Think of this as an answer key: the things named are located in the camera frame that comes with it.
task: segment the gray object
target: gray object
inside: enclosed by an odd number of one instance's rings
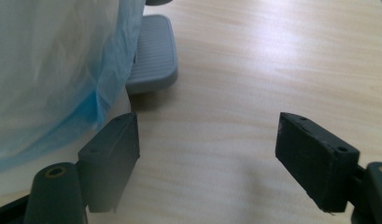
[[[158,91],[177,80],[177,50],[171,22],[161,15],[142,20],[132,73],[126,82],[129,94]]]

